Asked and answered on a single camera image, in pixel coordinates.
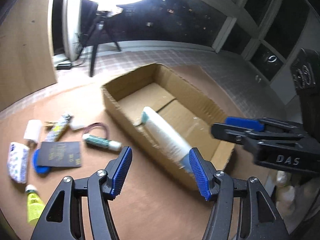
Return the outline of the right gloved hand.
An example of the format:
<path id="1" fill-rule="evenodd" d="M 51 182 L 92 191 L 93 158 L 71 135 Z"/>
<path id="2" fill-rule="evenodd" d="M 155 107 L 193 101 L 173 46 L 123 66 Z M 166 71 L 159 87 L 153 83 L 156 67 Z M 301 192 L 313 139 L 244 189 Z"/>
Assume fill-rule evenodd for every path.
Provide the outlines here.
<path id="1" fill-rule="evenodd" d="M 278 171 L 276 175 L 276 208 L 282 219 L 311 218 L 319 211 L 319 178 L 302 182 L 298 176 Z"/>

